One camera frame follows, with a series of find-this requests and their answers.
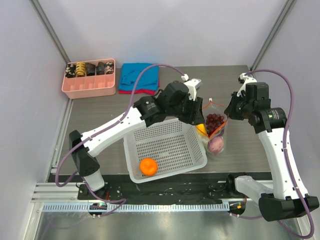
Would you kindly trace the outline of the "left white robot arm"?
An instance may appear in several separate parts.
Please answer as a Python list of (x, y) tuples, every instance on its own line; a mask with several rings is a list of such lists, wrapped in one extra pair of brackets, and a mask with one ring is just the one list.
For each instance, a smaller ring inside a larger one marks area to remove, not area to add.
[(141, 97), (115, 119), (91, 130), (69, 134), (69, 149), (79, 175), (87, 183), (89, 194), (100, 200), (107, 192), (96, 157), (107, 147), (137, 130), (163, 122), (167, 117), (196, 126), (205, 122), (203, 99), (197, 96), (202, 82), (193, 78), (174, 81), (157, 96)]

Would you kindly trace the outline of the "purple onion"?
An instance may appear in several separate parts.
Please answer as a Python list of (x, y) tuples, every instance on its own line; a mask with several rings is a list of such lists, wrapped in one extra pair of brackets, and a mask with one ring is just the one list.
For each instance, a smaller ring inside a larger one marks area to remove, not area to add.
[(213, 154), (220, 153), (224, 149), (224, 139), (221, 136), (212, 138), (207, 144), (207, 149)]

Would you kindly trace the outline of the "orange fruit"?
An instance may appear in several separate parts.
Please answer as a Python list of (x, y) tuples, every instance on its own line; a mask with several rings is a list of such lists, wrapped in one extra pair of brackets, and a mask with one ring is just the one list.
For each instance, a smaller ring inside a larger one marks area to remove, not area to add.
[(153, 158), (144, 158), (139, 164), (141, 173), (145, 176), (153, 176), (158, 171), (158, 164)]

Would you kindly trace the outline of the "clear orange zip bag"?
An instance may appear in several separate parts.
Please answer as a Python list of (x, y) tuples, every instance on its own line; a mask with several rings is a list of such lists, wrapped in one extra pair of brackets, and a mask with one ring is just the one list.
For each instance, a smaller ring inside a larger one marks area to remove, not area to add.
[(212, 98), (209, 98), (208, 102), (203, 104), (202, 113), (203, 113), (205, 122), (208, 114), (220, 114), (225, 117), (224, 124), (220, 126), (218, 130), (215, 133), (213, 133), (211, 136), (207, 136), (210, 140), (216, 136), (221, 136), (224, 140), (224, 148), (221, 152), (217, 154), (211, 153), (209, 150), (206, 150), (208, 155), (219, 156), (219, 155), (222, 155), (224, 150), (226, 149), (228, 117), (227, 115), (224, 114), (225, 109), (226, 109), (225, 105), (214, 102)]

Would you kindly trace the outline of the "purple grape bunch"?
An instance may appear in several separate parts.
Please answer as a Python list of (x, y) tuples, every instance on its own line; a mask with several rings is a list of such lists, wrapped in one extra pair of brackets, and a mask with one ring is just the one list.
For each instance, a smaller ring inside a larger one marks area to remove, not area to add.
[(210, 137), (219, 127), (225, 123), (225, 117), (218, 113), (210, 113), (206, 116), (205, 129), (207, 135)]

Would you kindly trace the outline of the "yellow banana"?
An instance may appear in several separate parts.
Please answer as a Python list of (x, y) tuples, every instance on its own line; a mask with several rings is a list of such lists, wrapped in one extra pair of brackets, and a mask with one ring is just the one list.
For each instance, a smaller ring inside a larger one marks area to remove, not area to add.
[(206, 138), (208, 136), (206, 126), (203, 123), (196, 125), (196, 131), (201, 137)]

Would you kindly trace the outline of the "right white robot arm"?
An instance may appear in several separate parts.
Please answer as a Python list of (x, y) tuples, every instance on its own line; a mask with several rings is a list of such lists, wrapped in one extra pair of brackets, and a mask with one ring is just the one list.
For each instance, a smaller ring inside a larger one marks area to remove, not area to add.
[(226, 193), (233, 198), (244, 194), (258, 204), (262, 217), (268, 221), (300, 218), (320, 206), (302, 183), (289, 136), (285, 132), (287, 117), (280, 107), (272, 108), (269, 86), (265, 82), (244, 82), (231, 95), (224, 111), (232, 120), (247, 119), (253, 126), (267, 156), (273, 187), (269, 188), (249, 175), (228, 177)]

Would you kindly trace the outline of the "white cauliflower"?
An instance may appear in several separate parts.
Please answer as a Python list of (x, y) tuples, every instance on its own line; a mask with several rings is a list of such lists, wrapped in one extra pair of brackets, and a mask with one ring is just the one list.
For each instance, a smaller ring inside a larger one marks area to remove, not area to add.
[(200, 136), (200, 141), (203, 144), (206, 151), (209, 151), (210, 139), (207, 136)]

